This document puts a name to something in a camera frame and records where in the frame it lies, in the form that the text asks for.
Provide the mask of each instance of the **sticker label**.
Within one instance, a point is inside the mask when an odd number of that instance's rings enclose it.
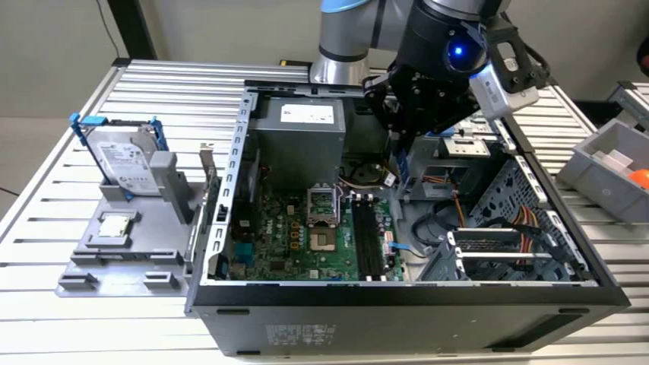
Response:
[[[383,184],[391,188],[391,185],[394,185],[394,180],[397,177],[394,176],[393,173],[387,173],[387,176],[385,177]]]
[[[159,195],[142,149],[117,142],[98,142],[97,147],[117,184],[134,195]]]
[[[285,123],[315,123],[333,124],[331,105],[282,105],[281,122]]]
[[[326,346],[331,344],[335,325],[265,325],[273,346]]]

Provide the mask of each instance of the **white wall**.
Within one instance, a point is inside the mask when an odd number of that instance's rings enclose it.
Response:
[[[315,57],[319,0],[141,3],[162,59],[277,64]],[[634,50],[649,34],[647,0],[512,0],[510,16],[572,97],[604,97],[615,80],[646,80]],[[383,67],[391,57],[373,52],[371,65]],[[0,116],[67,116],[113,58],[94,1],[0,0]]]
[[[277,64],[310,61],[319,32],[319,0],[142,0],[154,42],[169,59]],[[615,81],[644,80],[634,52],[649,35],[647,0],[512,0],[523,39],[551,62],[571,97],[604,98]],[[389,52],[370,63],[383,67]]]
[[[647,0],[512,0],[507,14],[570,97],[603,99],[616,81],[646,81],[635,51],[649,36]]]
[[[81,108],[113,59],[93,0],[0,0],[0,116],[66,117]]]
[[[319,0],[141,0],[155,49],[169,59],[275,65],[311,61],[319,38]],[[383,67],[390,52],[373,52]]]

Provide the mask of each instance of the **motherboard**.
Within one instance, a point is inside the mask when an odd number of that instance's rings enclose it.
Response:
[[[235,241],[230,279],[402,281],[398,252],[390,251],[386,241],[395,241],[387,202],[377,198],[362,202],[370,213],[358,218],[353,205],[359,207],[359,202],[335,190],[329,196],[321,192],[266,192],[259,198],[253,238]],[[317,217],[337,213],[335,220],[314,223],[314,213]],[[354,219],[366,220],[367,215],[371,224],[363,221],[358,232]],[[359,233],[362,245],[357,242]],[[365,275],[366,256],[375,258],[379,270],[373,278]]]

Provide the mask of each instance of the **metal case frame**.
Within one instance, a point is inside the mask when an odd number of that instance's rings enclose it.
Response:
[[[226,236],[230,192],[235,187],[239,151],[257,93],[291,96],[305,84],[246,81],[235,124],[230,163],[222,178],[214,222],[201,244],[213,252]],[[361,90],[331,85],[309,86],[313,97],[359,97]],[[411,354],[534,351],[626,308],[630,303],[596,254],[531,145],[514,119],[506,128],[548,207],[560,218],[574,244],[590,265],[599,286],[281,286],[253,283],[209,285],[211,265],[197,257],[186,310],[197,313],[225,355],[241,354]],[[323,333],[313,341],[311,333]]]

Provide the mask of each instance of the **gray plastic tray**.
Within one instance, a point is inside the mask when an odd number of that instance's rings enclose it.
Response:
[[[631,171],[649,169],[649,136],[615,119],[572,147],[574,155],[556,178],[590,198],[626,223],[649,222],[649,191],[626,173],[619,173],[592,156],[612,150],[632,160]]]

